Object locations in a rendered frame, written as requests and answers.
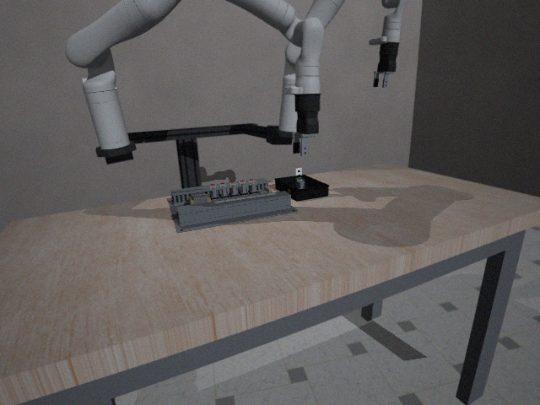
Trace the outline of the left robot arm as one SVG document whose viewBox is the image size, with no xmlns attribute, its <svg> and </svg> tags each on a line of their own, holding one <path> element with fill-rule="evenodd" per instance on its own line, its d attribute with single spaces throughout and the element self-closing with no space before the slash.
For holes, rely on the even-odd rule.
<svg viewBox="0 0 540 405">
<path fill-rule="evenodd" d="M 318 18 L 324 29 L 332 21 L 345 0 L 314 0 L 306 19 L 309 17 Z M 399 30 L 404 10 L 408 0 L 381 0 L 384 8 L 397 8 L 394 13 L 388 14 L 384 18 L 384 30 Z M 285 67 L 283 75 L 282 100 L 279 117 L 279 130 L 285 132 L 296 132 L 297 112 L 295 112 L 294 94 L 284 94 L 285 87 L 295 85 L 295 62 L 301 53 L 301 48 L 291 42 L 285 49 Z"/>
</svg>

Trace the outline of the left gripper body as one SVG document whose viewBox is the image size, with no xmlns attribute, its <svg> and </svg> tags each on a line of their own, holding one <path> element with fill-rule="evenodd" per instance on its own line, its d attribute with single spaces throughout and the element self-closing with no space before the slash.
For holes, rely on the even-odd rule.
<svg viewBox="0 0 540 405">
<path fill-rule="evenodd" d="M 369 45 L 381 45 L 377 72 L 396 72 L 400 30 L 383 30 L 381 36 L 369 42 Z"/>
</svg>

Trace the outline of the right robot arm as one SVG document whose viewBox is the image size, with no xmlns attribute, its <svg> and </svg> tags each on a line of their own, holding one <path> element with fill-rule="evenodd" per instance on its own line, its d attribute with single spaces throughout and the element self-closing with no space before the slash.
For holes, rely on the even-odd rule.
<svg viewBox="0 0 540 405">
<path fill-rule="evenodd" d="M 67 59 L 76 67 L 88 69 L 89 76 L 83 83 L 83 90 L 101 149 L 118 149 L 130 144 L 116 91 L 116 72 L 110 48 L 152 29 L 180 1 L 121 0 L 93 24 L 67 40 Z M 301 47 L 295 62 L 295 77 L 319 76 L 324 28 L 318 18 L 299 20 L 294 8 L 284 0 L 226 1 L 257 16 L 279 30 L 292 44 Z"/>
</svg>

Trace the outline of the grey relay with red button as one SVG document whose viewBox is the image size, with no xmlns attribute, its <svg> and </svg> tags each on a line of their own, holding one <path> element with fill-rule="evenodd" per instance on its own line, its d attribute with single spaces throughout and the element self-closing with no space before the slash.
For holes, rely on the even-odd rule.
<svg viewBox="0 0 540 405">
<path fill-rule="evenodd" d="M 229 188 L 226 183 L 220 183 L 219 184 L 219 195 L 222 198 L 229 197 Z"/>
<path fill-rule="evenodd" d="M 248 194 L 248 185 L 246 181 L 238 181 L 238 189 L 240 195 Z"/>
<path fill-rule="evenodd" d="M 219 189 L 216 184 L 208 185 L 209 188 L 209 196 L 213 199 L 219 199 Z"/>
<path fill-rule="evenodd" d="M 254 179 L 247 180 L 248 192 L 250 194 L 257 193 L 257 181 Z"/>
<path fill-rule="evenodd" d="M 229 194 L 232 197 L 239 196 L 238 183 L 235 181 L 229 182 Z"/>
</svg>

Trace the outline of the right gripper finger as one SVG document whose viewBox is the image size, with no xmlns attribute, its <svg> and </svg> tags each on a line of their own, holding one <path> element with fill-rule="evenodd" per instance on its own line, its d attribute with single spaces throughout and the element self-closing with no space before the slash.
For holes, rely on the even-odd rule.
<svg viewBox="0 0 540 405">
<path fill-rule="evenodd" d="M 293 154 L 300 152 L 300 135 L 304 133 L 292 132 L 293 135 Z"/>
<path fill-rule="evenodd" d="M 301 134 L 300 156 L 308 156 L 308 137 L 316 137 L 316 133 Z"/>
</svg>

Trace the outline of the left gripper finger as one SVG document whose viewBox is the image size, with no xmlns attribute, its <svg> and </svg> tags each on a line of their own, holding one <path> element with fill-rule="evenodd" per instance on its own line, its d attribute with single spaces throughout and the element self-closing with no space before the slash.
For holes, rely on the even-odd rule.
<svg viewBox="0 0 540 405">
<path fill-rule="evenodd" d="M 389 73 L 394 74 L 394 72 L 384 72 L 384 79 L 383 79 L 382 88 L 387 88 Z"/>
<path fill-rule="evenodd" d="M 374 76 L 374 83 L 373 83 L 373 87 L 378 87 L 378 82 L 379 82 L 379 73 L 384 73 L 384 72 L 374 72 L 375 76 Z"/>
</svg>

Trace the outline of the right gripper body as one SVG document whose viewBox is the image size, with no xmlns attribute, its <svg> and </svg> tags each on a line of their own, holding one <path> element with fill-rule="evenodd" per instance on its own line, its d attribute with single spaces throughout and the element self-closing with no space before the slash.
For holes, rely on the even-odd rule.
<svg viewBox="0 0 540 405">
<path fill-rule="evenodd" d="M 296 132 L 304 134 L 319 133 L 318 111 L 320 110 L 319 76 L 300 76 L 295 78 L 295 85 L 285 87 L 284 94 L 295 95 L 297 112 Z"/>
</svg>

